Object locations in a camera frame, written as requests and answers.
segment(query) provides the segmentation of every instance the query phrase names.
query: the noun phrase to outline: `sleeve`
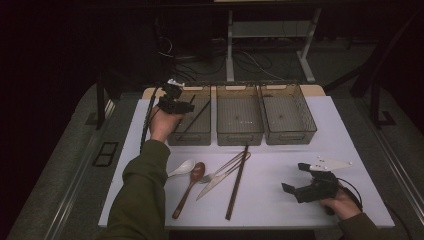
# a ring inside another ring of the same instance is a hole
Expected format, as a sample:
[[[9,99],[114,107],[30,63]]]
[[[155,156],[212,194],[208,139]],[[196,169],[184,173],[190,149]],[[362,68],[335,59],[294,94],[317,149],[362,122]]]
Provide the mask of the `sleeve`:
[[[339,226],[346,239],[349,240],[391,239],[378,229],[365,213],[343,220],[339,222]]]
[[[97,239],[163,239],[166,162],[170,155],[162,142],[148,140],[140,156],[125,167],[124,185],[116,196],[107,228]]]

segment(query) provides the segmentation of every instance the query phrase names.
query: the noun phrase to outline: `brown spoon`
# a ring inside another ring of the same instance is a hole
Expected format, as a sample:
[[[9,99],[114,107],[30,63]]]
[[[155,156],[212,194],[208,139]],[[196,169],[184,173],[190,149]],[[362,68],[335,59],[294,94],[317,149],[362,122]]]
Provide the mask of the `brown spoon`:
[[[174,214],[172,214],[173,219],[177,219],[180,216],[181,210],[183,210],[184,204],[187,200],[188,194],[190,193],[191,188],[196,184],[202,177],[205,175],[205,164],[202,162],[196,163],[193,170],[190,173],[190,184],[186,192],[184,193],[183,198],[175,209]]]

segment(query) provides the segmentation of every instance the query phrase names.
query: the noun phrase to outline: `white spoon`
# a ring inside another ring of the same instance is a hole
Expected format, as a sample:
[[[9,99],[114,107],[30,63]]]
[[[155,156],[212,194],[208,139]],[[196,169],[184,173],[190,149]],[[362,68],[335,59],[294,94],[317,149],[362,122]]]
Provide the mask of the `white spoon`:
[[[178,174],[189,173],[189,172],[191,172],[191,170],[193,170],[194,165],[196,165],[196,161],[191,160],[191,159],[187,160],[187,161],[183,162],[183,164],[181,164],[181,166],[179,166],[177,169],[168,173],[168,177],[172,177],[172,176],[178,175]]]

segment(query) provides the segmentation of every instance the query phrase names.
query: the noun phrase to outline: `white tabletop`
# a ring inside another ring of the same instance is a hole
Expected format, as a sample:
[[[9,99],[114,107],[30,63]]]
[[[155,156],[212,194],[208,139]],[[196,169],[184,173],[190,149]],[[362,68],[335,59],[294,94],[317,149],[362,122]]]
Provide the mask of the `white tabletop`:
[[[298,170],[300,162],[312,164],[318,157],[352,162],[353,166],[334,170],[336,177],[353,184],[360,192],[364,211],[378,227],[393,227],[387,209],[369,177],[330,97],[306,97],[318,131],[308,145],[250,146],[231,220],[225,214],[234,187],[237,171],[196,201],[205,187],[196,184],[178,219],[172,214],[189,185],[189,175],[168,179],[166,191],[166,223],[168,229],[316,229],[334,227],[338,220],[328,216],[318,202],[301,203],[281,187],[281,182],[298,187],[310,185],[311,175]],[[112,202],[121,188],[122,172],[127,163],[139,154],[141,133],[149,100],[139,100],[134,117],[113,177],[99,220],[106,226]],[[216,102],[211,101],[212,116],[216,116]],[[171,146],[168,172],[187,159],[204,162],[206,173],[214,172],[239,152],[243,146],[218,146],[216,119],[212,117],[210,146]]]

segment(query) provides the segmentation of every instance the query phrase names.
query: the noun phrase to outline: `white desk leg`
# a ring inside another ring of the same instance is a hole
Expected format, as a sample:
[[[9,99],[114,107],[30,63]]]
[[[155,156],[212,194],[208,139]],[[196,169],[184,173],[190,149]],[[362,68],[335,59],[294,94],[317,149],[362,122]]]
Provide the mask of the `white desk leg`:
[[[227,40],[227,82],[234,82],[234,66],[233,66],[233,11],[228,12],[228,40]]]
[[[308,33],[306,35],[306,43],[302,51],[297,51],[297,57],[299,58],[300,65],[302,66],[303,72],[305,73],[306,80],[308,83],[314,83],[315,78],[312,74],[312,70],[309,67],[309,63],[306,60],[306,55],[308,55],[309,47],[311,46],[312,39],[314,38],[315,29],[318,25],[319,15],[321,14],[321,8],[315,9],[312,22],[309,25]]]

